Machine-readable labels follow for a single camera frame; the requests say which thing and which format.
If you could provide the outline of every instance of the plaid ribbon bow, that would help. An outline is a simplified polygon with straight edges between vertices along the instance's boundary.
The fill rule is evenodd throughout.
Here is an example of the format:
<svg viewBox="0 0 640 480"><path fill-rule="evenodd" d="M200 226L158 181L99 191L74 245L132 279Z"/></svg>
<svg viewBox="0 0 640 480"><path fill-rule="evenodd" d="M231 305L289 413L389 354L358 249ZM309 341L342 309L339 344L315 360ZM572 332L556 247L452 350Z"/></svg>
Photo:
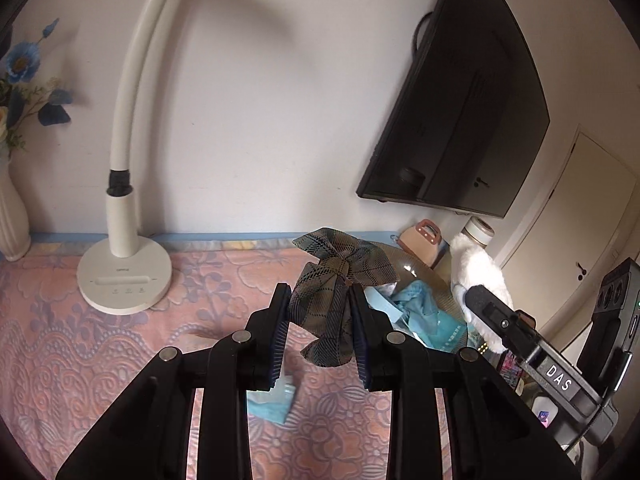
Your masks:
<svg viewBox="0 0 640 480"><path fill-rule="evenodd" d="M300 353L316 366L346 364L353 356L349 286L384 285L398 275L382 249L334 229L318 229L293 243L320 260L306 264L289 303L290 322L318 338Z"/></svg>

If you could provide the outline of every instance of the metal screw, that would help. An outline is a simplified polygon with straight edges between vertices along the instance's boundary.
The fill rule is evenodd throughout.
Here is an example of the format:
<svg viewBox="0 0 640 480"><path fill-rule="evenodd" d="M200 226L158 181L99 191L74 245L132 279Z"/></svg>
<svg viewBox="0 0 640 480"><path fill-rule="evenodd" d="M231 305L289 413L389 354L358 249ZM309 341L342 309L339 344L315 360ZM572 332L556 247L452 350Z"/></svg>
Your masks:
<svg viewBox="0 0 640 480"><path fill-rule="evenodd" d="M405 342L406 336L402 332L389 332L386 335L386 340L394 345L401 345Z"/></svg>
<svg viewBox="0 0 640 480"><path fill-rule="evenodd" d="M178 355L178 350L175 346L165 346L158 354L158 357L162 359L162 361L170 361Z"/></svg>
<svg viewBox="0 0 640 480"><path fill-rule="evenodd" d="M460 357L462 357L463 360L465 360L465 361L467 361L469 363L472 363L474 361L478 361L478 358L480 357L480 354L474 348L471 348L469 346L465 346L460 351Z"/></svg>
<svg viewBox="0 0 640 480"><path fill-rule="evenodd" d="M249 341L249 339L251 339L251 332L249 332L248 330L238 330L237 332L234 332L234 334L231 336L231 339L233 339L236 343L246 343L247 341Z"/></svg>

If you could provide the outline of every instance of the white vase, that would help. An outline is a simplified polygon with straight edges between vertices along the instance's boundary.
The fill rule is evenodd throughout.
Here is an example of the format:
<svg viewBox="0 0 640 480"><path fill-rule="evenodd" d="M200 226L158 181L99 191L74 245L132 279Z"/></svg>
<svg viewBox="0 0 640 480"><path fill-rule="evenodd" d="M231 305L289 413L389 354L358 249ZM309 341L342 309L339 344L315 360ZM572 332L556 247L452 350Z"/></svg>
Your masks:
<svg viewBox="0 0 640 480"><path fill-rule="evenodd" d="M31 245L29 218L24 202L9 176L9 165L0 165L0 253L10 262L23 257Z"/></svg>

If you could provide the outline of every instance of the television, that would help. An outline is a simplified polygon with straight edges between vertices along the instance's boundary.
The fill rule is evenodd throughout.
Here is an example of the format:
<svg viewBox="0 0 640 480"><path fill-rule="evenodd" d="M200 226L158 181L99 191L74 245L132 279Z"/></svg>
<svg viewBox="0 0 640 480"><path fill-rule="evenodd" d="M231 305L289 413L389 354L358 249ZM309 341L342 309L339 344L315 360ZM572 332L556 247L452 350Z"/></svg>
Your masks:
<svg viewBox="0 0 640 480"><path fill-rule="evenodd" d="M438 0L357 194L503 218L548 124L505 0Z"/></svg>

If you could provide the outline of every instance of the white door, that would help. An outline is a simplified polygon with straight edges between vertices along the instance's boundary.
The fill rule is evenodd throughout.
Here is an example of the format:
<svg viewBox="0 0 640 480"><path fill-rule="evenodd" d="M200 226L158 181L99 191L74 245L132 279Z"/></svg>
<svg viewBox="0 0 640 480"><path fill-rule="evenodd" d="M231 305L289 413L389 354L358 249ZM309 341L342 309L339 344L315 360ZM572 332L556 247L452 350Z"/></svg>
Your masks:
<svg viewBox="0 0 640 480"><path fill-rule="evenodd" d="M580 285L612 237L636 178L595 142L579 134L562 176L529 233L507 261L504 279L515 309L537 330Z"/></svg>

